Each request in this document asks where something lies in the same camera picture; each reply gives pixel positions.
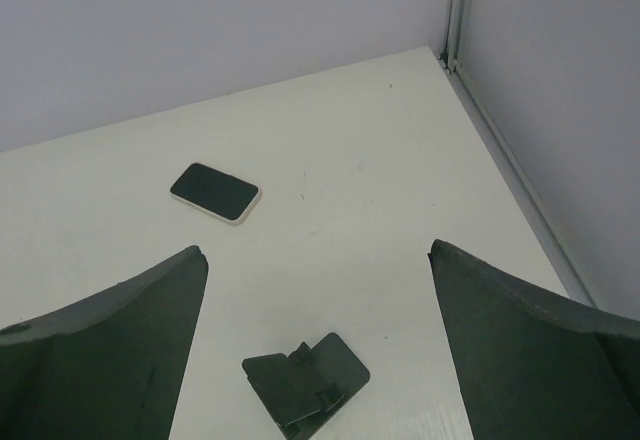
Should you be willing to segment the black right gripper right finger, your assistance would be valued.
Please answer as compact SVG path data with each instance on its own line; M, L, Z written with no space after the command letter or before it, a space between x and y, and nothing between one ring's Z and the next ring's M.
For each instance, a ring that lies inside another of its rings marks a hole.
M636 439L639 323L442 240L429 260L476 439Z

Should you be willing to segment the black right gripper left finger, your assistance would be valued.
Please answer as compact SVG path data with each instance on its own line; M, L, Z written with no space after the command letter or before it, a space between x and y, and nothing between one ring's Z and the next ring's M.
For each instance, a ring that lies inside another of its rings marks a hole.
M190 246L2 329L2 438L168 438L207 276L206 257Z

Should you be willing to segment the phone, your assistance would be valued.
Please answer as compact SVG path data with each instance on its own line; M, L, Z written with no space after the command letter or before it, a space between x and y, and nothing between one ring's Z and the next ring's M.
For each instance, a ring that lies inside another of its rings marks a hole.
M258 186L201 163L189 165L170 193L230 225L241 224L262 195Z

